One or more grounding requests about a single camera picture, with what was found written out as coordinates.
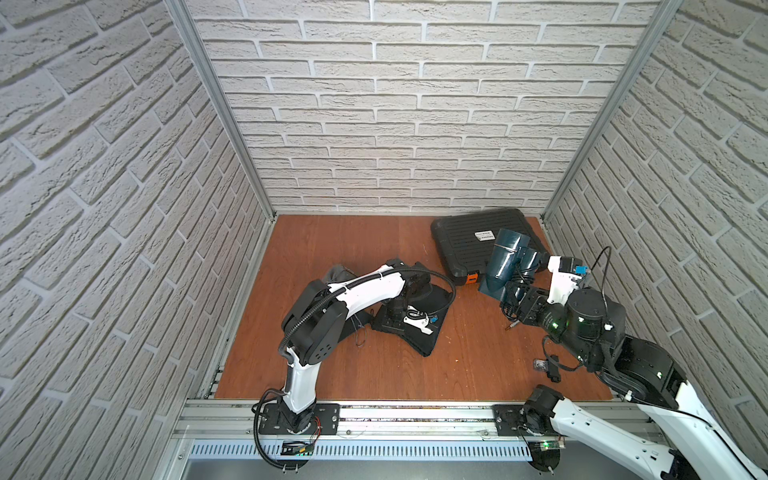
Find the black fabric pouch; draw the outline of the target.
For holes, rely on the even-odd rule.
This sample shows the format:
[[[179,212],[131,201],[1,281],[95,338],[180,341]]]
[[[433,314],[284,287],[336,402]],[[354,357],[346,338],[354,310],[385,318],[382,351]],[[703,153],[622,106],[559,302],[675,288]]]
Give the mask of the black fabric pouch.
[[[397,336],[422,357],[429,357],[436,347],[450,299],[451,293],[436,285],[411,296],[403,292],[382,303],[372,328]]]

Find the black printed drawstring pouch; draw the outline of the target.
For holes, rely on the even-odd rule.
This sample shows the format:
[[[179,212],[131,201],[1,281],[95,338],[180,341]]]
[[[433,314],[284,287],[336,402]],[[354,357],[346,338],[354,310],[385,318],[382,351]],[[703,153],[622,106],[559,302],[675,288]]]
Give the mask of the black printed drawstring pouch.
[[[326,285],[330,285],[354,280],[357,277],[358,275],[349,268],[341,264],[335,264],[324,274],[321,281]]]

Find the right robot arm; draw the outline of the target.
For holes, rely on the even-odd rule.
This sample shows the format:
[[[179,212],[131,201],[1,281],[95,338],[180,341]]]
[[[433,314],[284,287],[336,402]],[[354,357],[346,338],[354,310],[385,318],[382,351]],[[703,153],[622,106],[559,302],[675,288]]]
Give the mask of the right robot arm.
[[[515,415],[516,430],[576,440],[643,479],[764,479],[757,466],[708,412],[675,359],[660,345],[625,332],[622,305],[587,287],[565,302],[548,291],[508,283],[500,307],[511,320],[545,331],[579,367],[595,374],[671,440],[652,443],[577,406],[559,391],[537,386]]]

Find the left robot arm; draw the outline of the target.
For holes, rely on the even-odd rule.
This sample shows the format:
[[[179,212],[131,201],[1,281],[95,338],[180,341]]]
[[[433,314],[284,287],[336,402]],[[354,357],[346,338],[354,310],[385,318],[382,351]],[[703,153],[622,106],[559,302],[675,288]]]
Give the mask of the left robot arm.
[[[310,282],[282,322],[278,353],[286,360],[287,375],[275,392],[277,427],[304,434],[317,426],[321,363],[367,326],[430,356],[456,296],[448,276],[399,259],[359,277],[336,265],[324,279]]]

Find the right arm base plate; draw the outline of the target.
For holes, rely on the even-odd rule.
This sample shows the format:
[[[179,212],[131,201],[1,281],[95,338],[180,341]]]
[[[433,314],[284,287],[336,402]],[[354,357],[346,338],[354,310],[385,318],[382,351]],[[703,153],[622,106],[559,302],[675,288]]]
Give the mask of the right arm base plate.
[[[524,404],[495,404],[491,410],[500,437],[560,436],[553,428],[554,412],[550,409]]]

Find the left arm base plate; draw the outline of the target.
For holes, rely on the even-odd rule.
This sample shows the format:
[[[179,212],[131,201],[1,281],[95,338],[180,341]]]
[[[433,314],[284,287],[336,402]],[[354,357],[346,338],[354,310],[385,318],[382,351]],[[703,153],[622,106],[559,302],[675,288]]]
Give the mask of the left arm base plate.
[[[260,435],[335,435],[338,431],[341,405],[315,403],[295,413],[283,402],[263,406],[258,422]]]

